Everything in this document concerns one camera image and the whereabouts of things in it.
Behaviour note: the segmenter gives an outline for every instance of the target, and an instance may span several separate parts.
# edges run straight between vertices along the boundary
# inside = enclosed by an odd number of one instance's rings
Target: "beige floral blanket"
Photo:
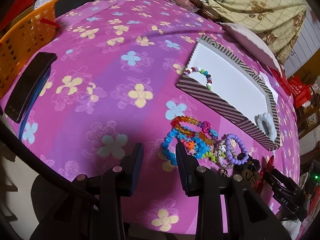
[[[246,26],[269,46],[282,64],[306,16],[305,0],[201,0],[212,19]]]

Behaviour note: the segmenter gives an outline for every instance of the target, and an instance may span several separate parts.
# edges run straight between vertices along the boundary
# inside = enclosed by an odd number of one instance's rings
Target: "purple beaded bracelet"
[[[234,153],[235,150],[231,145],[231,142],[230,142],[231,139],[234,139],[238,143],[241,151],[244,153],[244,157],[241,160],[238,160],[238,159],[234,158],[233,155],[232,155],[232,153]],[[248,150],[244,146],[242,140],[240,140],[238,138],[238,136],[236,136],[235,134],[228,134],[226,136],[226,142],[225,143],[226,143],[226,156],[227,156],[227,159],[230,161],[230,163],[235,164],[235,165],[241,165],[241,164],[244,164],[244,163],[247,162],[247,160],[249,159]]]

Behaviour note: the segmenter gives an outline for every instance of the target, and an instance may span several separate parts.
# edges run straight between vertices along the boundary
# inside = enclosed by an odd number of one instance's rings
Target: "black and gray striped pattern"
[[[205,86],[201,85],[198,81],[190,78],[187,75],[182,75],[177,83],[177,87],[192,97],[196,98],[206,106],[210,107],[233,124],[241,128],[247,134],[249,134],[253,139],[260,143],[267,150],[276,150],[280,146],[280,133],[279,133],[279,120],[276,112],[276,104],[273,99],[273,95],[270,89],[265,85],[265,83],[260,79],[260,77],[252,71],[246,64],[244,64],[237,56],[235,56],[231,51],[210,39],[209,37],[203,35],[202,40],[213,45],[215,48],[223,52],[234,62],[236,62],[241,68],[243,68],[269,95],[273,121],[277,131],[276,140],[273,142],[268,136],[266,136],[254,123],[252,123],[248,118],[246,118],[242,113],[240,113],[233,106],[217,94],[213,93],[211,90],[207,89]]]

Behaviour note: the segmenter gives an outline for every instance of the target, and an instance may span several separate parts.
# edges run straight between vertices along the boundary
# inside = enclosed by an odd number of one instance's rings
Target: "striped box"
[[[276,112],[276,104],[274,102],[273,95],[270,89],[265,85],[265,83],[257,74],[255,74],[237,56],[235,56],[231,51],[223,47],[221,44],[215,42],[205,35],[202,36],[201,40],[199,40],[199,43],[206,46],[213,52],[217,53],[219,56],[223,57],[229,63],[231,63],[242,74],[244,74],[261,91],[261,93],[265,94],[268,112],[273,117],[273,122],[277,131],[277,137],[275,141],[271,141],[268,136],[266,136],[253,122],[251,122],[241,112],[239,112],[227,101],[220,98],[217,94],[207,89],[204,85],[200,84],[195,79],[183,74],[179,79],[176,87],[228,119],[230,122],[250,135],[268,151],[278,149],[280,146],[279,121]]]

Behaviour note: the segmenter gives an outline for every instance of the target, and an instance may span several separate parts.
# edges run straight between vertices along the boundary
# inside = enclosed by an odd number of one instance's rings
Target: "black cable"
[[[14,231],[10,223],[6,220],[5,215],[0,210],[0,239],[22,240]]]
[[[56,173],[36,157],[2,122],[0,122],[0,140],[31,169],[39,173],[48,182],[51,182],[63,191],[77,197],[88,200],[90,203],[99,206],[99,200],[75,187],[70,181]]]

